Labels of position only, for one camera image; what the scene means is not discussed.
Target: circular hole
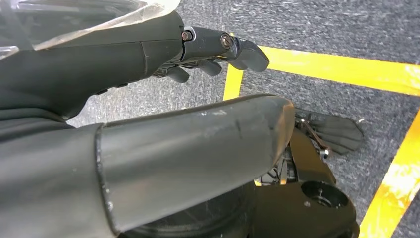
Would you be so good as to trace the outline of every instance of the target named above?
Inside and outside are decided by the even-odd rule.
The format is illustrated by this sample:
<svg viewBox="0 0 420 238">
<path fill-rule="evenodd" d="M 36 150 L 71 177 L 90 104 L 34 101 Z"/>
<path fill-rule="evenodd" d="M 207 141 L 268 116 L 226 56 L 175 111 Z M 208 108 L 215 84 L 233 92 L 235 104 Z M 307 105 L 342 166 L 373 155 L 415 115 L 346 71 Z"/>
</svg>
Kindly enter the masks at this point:
<svg viewBox="0 0 420 238">
<path fill-rule="evenodd" d="M 349 199 L 345 194 L 336 187 L 323 182 L 305 182 L 301 189 L 306 197 L 325 207 L 341 208 L 349 203 Z"/>
</svg>

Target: screw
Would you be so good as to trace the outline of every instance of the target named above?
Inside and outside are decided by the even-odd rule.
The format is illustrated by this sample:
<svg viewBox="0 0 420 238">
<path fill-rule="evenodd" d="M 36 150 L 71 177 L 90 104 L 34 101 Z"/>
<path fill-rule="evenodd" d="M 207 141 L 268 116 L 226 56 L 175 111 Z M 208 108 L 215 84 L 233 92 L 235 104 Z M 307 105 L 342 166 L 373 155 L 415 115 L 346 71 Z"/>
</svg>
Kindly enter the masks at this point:
<svg viewBox="0 0 420 238">
<path fill-rule="evenodd" d="M 221 37 L 222 46 L 225 49 L 229 49 L 232 45 L 232 42 L 230 41 L 230 36 L 228 34 L 223 34 Z"/>
<path fill-rule="evenodd" d="M 183 41 L 191 41 L 193 39 L 193 34 L 189 31 L 184 31 L 181 34 Z"/>
</svg>

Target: yellow tape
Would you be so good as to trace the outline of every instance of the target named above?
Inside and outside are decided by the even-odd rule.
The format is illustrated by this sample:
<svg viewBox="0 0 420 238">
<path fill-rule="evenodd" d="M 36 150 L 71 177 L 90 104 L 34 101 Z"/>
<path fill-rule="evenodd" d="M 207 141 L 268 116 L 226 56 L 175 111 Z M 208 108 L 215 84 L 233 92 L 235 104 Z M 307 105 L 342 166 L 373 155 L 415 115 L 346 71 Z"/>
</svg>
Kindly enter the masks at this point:
<svg viewBox="0 0 420 238">
<path fill-rule="evenodd" d="M 359 237 L 390 238 L 419 187 L 420 111 L 370 204 Z"/>
<path fill-rule="evenodd" d="M 420 66 L 260 47 L 269 69 L 420 96 Z"/>
<path fill-rule="evenodd" d="M 239 96 L 239 90 L 241 89 L 243 74 L 243 71 L 235 69 L 231 65 L 227 67 L 227 76 L 226 84 L 224 86 L 223 100 L 229 100 L 237 98 Z"/>
</svg>

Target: clear plastic bag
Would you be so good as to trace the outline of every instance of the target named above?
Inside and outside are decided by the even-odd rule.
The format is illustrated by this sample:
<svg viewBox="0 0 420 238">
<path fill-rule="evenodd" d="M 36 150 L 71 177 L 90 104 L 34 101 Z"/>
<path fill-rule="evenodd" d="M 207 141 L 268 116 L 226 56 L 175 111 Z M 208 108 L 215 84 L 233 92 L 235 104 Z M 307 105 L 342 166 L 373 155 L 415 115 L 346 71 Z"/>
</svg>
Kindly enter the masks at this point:
<svg viewBox="0 0 420 238">
<path fill-rule="evenodd" d="M 165 16 L 180 0 L 0 0 L 0 59 Z"/>
</svg>

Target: gray carpet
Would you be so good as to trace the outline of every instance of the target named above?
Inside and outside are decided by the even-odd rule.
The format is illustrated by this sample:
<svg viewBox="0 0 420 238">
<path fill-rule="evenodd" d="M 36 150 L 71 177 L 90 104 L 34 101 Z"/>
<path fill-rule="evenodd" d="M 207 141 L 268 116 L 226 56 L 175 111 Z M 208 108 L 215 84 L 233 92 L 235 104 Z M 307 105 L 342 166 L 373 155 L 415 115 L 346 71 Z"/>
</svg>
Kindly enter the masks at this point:
<svg viewBox="0 0 420 238">
<path fill-rule="evenodd" d="M 185 0 L 178 11 L 187 25 L 234 32 L 259 45 L 420 63 L 418 0 Z M 70 123 L 80 126 L 222 100 L 226 69 L 217 77 L 199 71 L 191 74 L 182 85 L 150 78 L 92 97 Z M 420 107 L 420 98 L 273 70 L 245 72 L 241 95 L 255 93 L 284 96 L 307 110 L 365 119 L 362 148 L 329 162 L 360 222 Z M 419 237 L 419 199 L 416 196 L 394 238 Z"/>
</svg>

